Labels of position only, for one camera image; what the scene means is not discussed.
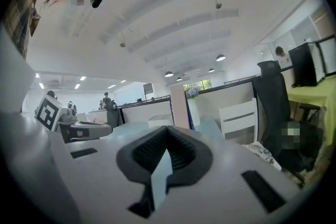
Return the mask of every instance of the ceiling light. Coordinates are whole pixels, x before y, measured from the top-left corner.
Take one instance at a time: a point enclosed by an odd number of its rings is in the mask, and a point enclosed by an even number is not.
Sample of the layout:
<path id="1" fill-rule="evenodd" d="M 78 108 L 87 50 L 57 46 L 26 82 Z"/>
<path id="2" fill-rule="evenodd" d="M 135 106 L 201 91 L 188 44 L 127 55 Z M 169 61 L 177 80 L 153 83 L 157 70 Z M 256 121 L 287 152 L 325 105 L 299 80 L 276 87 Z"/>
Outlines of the ceiling light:
<path id="1" fill-rule="evenodd" d="M 222 54 L 218 55 L 217 58 L 216 58 L 216 61 L 219 62 L 219 61 L 222 61 L 224 60 L 226 57 Z"/>
<path id="2" fill-rule="evenodd" d="M 171 77 L 171 76 L 173 76 L 174 74 L 173 73 L 171 73 L 170 71 L 168 71 L 164 76 L 166 77 L 166 78 L 168 78 L 168 77 Z"/>

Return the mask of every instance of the office chair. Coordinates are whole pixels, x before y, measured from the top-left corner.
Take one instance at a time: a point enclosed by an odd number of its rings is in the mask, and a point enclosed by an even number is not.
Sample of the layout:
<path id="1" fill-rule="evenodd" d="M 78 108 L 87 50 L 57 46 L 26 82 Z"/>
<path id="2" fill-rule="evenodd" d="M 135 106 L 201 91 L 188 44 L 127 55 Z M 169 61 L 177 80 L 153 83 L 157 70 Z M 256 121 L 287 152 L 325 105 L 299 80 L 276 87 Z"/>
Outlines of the office chair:
<path id="1" fill-rule="evenodd" d="M 313 170 L 323 131 L 308 122 L 296 122 L 290 118 L 289 100 L 279 63 L 265 61 L 258 65 L 261 77 L 254 79 L 253 86 L 267 118 L 262 144 L 281 167 L 301 181 L 299 186 L 302 187 L 305 181 L 299 172 Z"/>

